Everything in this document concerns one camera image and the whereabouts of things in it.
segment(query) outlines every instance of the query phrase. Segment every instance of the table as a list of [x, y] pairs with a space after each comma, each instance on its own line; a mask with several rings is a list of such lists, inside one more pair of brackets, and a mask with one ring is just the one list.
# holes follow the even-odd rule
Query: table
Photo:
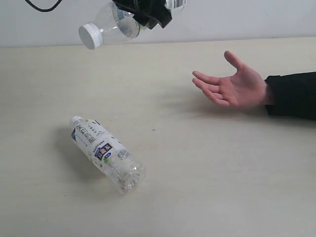
[[[2, 237], [314, 237], [316, 125], [213, 105], [191, 71], [316, 69], [316, 38], [0, 49]], [[147, 167], [121, 196], [72, 142], [97, 119]]]

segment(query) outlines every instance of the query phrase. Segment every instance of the human hand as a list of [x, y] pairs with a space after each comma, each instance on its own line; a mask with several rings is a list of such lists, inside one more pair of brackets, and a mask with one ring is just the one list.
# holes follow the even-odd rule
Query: human hand
[[226, 60], [237, 69], [230, 77], [217, 78], [194, 71], [193, 83], [215, 104], [233, 108], [251, 108], [261, 104], [272, 105], [273, 98], [261, 76], [226, 51]]

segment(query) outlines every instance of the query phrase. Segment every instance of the water bottle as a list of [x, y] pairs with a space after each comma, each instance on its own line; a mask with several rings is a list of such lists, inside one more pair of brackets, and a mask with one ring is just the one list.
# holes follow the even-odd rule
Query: water bottle
[[143, 181], [146, 174], [144, 165], [96, 120], [74, 116], [70, 127], [77, 146], [112, 180], [121, 194], [136, 189]]
[[[166, 0], [166, 8], [177, 12], [187, 4], [187, 0]], [[139, 36], [141, 26], [133, 14], [118, 9], [114, 2], [100, 9], [94, 22], [79, 28], [79, 36], [88, 49], [96, 49], [103, 44], [126, 43]]]

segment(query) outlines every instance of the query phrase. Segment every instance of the black sleeve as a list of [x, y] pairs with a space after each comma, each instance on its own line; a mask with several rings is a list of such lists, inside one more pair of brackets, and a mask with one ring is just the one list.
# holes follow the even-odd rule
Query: black sleeve
[[316, 120], [316, 72], [266, 79], [275, 105], [266, 105], [269, 115]]

